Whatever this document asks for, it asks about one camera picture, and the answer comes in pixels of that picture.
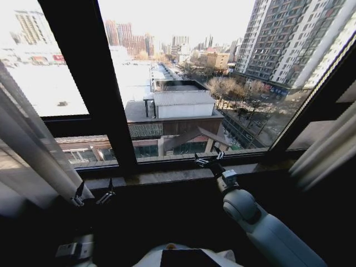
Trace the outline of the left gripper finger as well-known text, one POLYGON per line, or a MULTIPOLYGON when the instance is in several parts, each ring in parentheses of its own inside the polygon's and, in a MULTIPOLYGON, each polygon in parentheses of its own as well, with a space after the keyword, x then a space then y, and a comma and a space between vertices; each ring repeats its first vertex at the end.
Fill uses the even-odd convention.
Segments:
POLYGON ((108 191, 96 201, 96 205, 104 205, 110 201, 110 199, 115 196, 116 193, 114 191, 113 181, 112 178, 109 180, 108 191))
POLYGON ((84 190, 84 185, 85 182, 82 181, 80 186, 77 188, 75 194, 73 197, 70 198, 71 202, 74 204, 76 207, 82 207, 84 205, 83 199, 82 199, 82 194, 84 190))

